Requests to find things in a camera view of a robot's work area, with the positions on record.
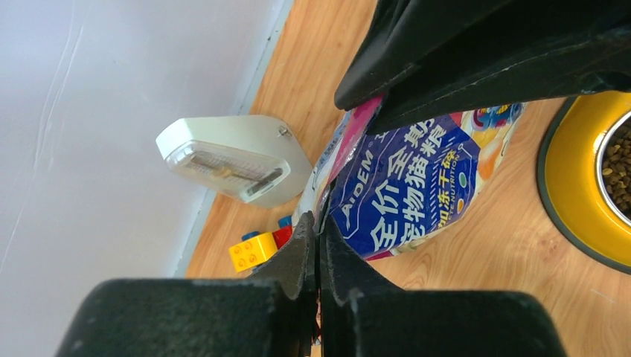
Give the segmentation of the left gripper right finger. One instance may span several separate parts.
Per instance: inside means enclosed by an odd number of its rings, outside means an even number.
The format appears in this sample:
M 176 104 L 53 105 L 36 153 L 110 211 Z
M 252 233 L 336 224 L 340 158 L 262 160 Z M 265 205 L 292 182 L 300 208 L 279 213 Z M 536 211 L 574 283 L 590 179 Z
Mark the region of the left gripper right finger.
M 319 237 L 325 356 L 564 356 L 551 317 L 517 291 L 405 290 L 344 240 Z

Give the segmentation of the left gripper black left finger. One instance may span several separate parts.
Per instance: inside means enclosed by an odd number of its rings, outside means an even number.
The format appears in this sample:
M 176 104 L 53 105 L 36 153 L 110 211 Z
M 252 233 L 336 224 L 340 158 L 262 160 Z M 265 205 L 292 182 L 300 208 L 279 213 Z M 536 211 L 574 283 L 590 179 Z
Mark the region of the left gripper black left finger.
M 59 356 L 308 356 L 317 312 L 314 218 L 240 279 L 112 279 L 80 304 Z

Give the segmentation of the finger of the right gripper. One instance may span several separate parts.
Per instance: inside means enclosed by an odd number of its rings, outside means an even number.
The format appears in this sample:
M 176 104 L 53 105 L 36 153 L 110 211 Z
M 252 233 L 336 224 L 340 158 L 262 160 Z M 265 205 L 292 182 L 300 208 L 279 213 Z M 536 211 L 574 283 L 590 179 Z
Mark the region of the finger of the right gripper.
M 418 71 L 424 59 L 509 1 L 378 1 L 334 95 L 352 109 Z
M 630 90 L 628 1 L 516 1 L 425 57 L 368 132 L 516 102 Z

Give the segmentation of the colourful pet food bag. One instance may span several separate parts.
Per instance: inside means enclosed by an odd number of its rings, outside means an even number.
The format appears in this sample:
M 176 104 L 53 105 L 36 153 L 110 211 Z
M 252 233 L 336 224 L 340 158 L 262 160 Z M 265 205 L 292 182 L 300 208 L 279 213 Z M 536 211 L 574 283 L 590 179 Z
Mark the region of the colourful pet food bag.
M 370 135 L 382 99 L 346 112 L 292 215 L 331 218 L 361 257 L 415 250 L 459 220 L 500 165 L 526 105 L 454 112 Z

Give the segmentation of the yellow double pet bowl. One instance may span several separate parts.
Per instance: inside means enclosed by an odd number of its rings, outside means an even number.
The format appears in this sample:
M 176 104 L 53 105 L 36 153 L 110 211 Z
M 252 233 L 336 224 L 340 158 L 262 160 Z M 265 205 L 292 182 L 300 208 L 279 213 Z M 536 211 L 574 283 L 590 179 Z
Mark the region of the yellow double pet bowl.
M 630 219 L 616 208 L 602 178 L 606 145 L 630 119 L 630 94 L 570 97 L 553 116 L 536 162 L 546 213 L 577 249 L 630 273 Z

